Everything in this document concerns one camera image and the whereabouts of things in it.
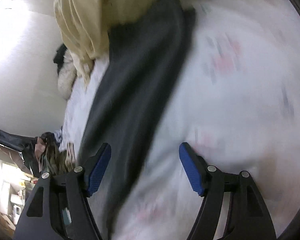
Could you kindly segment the cream floral quilt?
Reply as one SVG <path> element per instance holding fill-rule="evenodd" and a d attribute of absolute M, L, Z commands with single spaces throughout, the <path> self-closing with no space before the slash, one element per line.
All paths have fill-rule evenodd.
<path fill-rule="evenodd" d="M 94 60 L 109 51 L 110 28 L 132 23 L 156 0 L 55 0 L 62 40 L 74 59 L 77 76 L 89 85 Z"/>

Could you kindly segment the black garment on pillow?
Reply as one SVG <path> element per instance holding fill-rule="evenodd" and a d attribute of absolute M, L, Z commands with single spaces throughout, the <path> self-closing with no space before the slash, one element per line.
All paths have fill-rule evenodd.
<path fill-rule="evenodd" d="M 67 51 L 67 47 L 62 44 L 57 50 L 55 57 L 53 58 L 54 64 L 57 65 L 57 74 L 61 71 L 63 64 L 64 64 L 64 55 L 65 52 Z"/>

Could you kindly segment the dark grey sweatpants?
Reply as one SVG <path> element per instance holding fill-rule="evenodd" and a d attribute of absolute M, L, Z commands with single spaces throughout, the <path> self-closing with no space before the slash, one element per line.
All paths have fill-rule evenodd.
<path fill-rule="evenodd" d="M 135 23 L 109 31 L 109 66 L 90 109 L 77 161 L 106 142 L 111 159 L 89 204 L 104 239 L 139 177 L 189 51 L 196 20 L 179 0 L 158 0 Z"/>

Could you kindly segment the white pillow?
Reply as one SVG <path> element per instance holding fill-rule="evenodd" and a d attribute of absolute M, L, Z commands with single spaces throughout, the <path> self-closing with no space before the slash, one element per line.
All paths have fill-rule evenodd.
<path fill-rule="evenodd" d="M 77 77 L 77 69 L 71 53 L 67 50 L 63 56 L 63 64 L 58 73 L 58 91 L 64 100 L 69 100 L 72 87 Z"/>

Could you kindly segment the pile of clothes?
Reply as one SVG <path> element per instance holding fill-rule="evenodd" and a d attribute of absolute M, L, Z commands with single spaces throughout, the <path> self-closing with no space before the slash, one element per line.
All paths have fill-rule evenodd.
<path fill-rule="evenodd" d="M 25 173 L 38 178 L 42 170 L 39 159 L 47 148 L 48 143 L 54 143 L 57 147 L 60 141 L 55 133 L 46 132 L 39 137 L 25 137 L 10 134 L 0 130 L 0 150 Z"/>

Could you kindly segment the folded olive grey clothes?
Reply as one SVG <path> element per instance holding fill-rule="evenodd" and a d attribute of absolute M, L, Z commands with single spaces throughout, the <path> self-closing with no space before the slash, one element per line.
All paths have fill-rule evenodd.
<path fill-rule="evenodd" d="M 69 142 L 66 150 L 59 151 L 55 142 L 47 142 L 44 151 L 48 171 L 53 176 L 71 172 L 76 166 L 74 144 Z"/>

